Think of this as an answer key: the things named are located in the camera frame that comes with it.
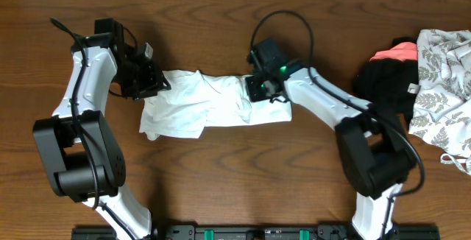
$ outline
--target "green tape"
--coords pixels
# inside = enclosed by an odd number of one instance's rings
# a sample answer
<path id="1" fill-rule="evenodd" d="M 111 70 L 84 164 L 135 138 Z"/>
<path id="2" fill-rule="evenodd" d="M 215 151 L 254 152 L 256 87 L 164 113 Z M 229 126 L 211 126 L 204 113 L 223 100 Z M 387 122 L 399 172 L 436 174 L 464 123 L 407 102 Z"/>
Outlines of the green tape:
<path id="1" fill-rule="evenodd" d="M 214 240 L 213 230 L 205 230 L 205 240 Z"/>
<path id="2" fill-rule="evenodd" d="M 308 230 L 300 230 L 300 240 L 309 240 Z"/>

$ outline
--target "white cloth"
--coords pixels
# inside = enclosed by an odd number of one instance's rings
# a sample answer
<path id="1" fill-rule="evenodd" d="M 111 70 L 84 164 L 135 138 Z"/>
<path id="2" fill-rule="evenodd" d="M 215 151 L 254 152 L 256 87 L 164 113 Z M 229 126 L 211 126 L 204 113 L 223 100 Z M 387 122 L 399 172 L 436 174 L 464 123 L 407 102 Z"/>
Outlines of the white cloth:
<path id="1" fill-rule="evenodd" d="M 442 163 L 471 174 L 471 32 L 422 30 L 417 47 L 420 90 L 409 133 L 443 148 Z"/>
<path id="2" fill-rule="evenodd" d="M 290 103 L 251 103 L 244 77 L 210 77 L 199 71 L 164 71 L 171 90 L 145 99 L 140 133 L 198 138 L 206 126 L 230 127 L 291 121 Z"/>

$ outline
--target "pink cloth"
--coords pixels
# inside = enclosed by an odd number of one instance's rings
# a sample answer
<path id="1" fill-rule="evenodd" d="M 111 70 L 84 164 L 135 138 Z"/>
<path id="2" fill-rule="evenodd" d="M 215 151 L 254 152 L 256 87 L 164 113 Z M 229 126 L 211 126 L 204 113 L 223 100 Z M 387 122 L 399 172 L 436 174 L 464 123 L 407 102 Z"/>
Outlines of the pink cloth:
<path id="1" fill-rule="evenodd" d="M 376 52 L 370 60 L 382 60 L 382 59 L 396 59 L 400 61 L 404 60 L 418 60 L 417 45 L 412 42 L 402 42 L 394 48 Z"/>

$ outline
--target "floral patterned fabric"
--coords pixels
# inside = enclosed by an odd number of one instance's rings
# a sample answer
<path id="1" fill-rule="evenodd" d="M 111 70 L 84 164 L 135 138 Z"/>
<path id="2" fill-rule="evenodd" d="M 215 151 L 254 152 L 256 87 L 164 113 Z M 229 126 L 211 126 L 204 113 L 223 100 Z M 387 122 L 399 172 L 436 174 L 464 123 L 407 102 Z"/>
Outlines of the floral patterned fabric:
<path id="1" fill-rule="evenodd" d="M 422 30 L 417 47 L 420 90 L 409 133 L 443 148 L 442 163 L 471 174 L 471 32 Z"/>

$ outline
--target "wooden table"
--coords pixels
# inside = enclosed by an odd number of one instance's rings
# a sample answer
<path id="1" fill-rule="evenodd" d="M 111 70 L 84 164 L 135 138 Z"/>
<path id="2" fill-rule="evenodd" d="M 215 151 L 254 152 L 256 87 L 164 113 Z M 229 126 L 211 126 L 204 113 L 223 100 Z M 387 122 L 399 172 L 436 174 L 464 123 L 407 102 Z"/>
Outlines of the wooden table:
<path id="1" fill-rule="evenodd" d="M 221 76 L 249 73 L 250 35 L 278 9 L 308 19 L 316 67 L 345 90 L 392 38 L 471 27 L 471 0 L 0 0 L 0 239 L 69 239 L 76 225 L 104 224 L 89 208 L 55 196 L 32 137 L 72 70 L 72 40 L 49 17 L 84 35 L 96 18 L 114 17 L 154 47 L 164 70 Z M 307 33 L 289 16 L 270 19 L 259 33 L 258 40 L 274 36 L 291 54 L 307 56 Z M 289 123 L 148 141 L 138 133 L 143 105 L 110 96 L 106 117 L 127 161 L 127 183 L 156 220 L 306 225 L 354 214 L 334 134 L 304 108 L 294 107 Z M 436 223 L 443 239 L 469 238 L 470 177 L 442 165 L 439 148 L 410 139 L 428 175 L 420 193 L 397 201 L 394 220 Z M 417 181 L 414 170 L 406 187 Z"/>

